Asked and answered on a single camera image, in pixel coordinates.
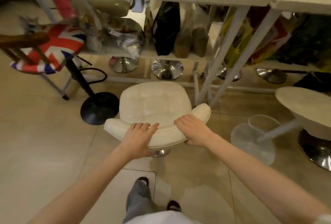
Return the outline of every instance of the union jack cushion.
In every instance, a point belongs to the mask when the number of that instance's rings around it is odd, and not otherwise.
[[[11,67],[31,74],[56,73],[62,69],[66,59],[71,59],[72,55],[80,51],[86,41],[84,32],[69,25],[46,25],[43,26],[43,30],[48,33],[50,40],[39,48],[48,57],[50,64],[45,64],[36,50],[25,48],[22,51],[34,64],[28,65],[20,60],[17,63],[11,62]]]

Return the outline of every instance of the wooden chair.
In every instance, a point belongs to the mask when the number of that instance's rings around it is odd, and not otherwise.
[[[17,36],[0,34],[0,49],[12,60],[17,71],[40,75],[64,100],[69,100],[64,89],[56,86],[47,75],[62,70],[83,47],[86,36],[78,28],[68,25],[43,26],[42,32]]]

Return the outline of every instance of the wooden chair backrest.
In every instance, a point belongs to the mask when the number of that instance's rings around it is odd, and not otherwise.
[[[21,50],[22,48],[33,48],[41,57],[41,60],[45,64],[49,64],[49,59],[41,52],[39,45],[47,43],[49,36],[45,32],[37,32],[25,35],[6,36],[0,34],[0,49],[2,49],[7,56],[9,56],[14,62],[18,62],[22,59],[28,65],[34,65],[35,63]]]

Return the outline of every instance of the white leather seat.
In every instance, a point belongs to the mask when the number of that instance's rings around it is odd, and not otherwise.
[[[147,82],[131,86],[122,93],[119,119],[107,119],[104,129],[122,140],[132,123],[159,123],[149,143],[150,149],[159,150],[186,139],[173,121],[190,113],[206,123],[211,110],[207,104],[192,110],[184,88],[175,82]]]

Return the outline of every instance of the jeans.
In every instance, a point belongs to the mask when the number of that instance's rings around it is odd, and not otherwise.
[[[133,218],[156,212],[156,205],[151,199],[151,193],[147,185],[137,180],[126,200],[126,216],[123,223],[126,223]]]

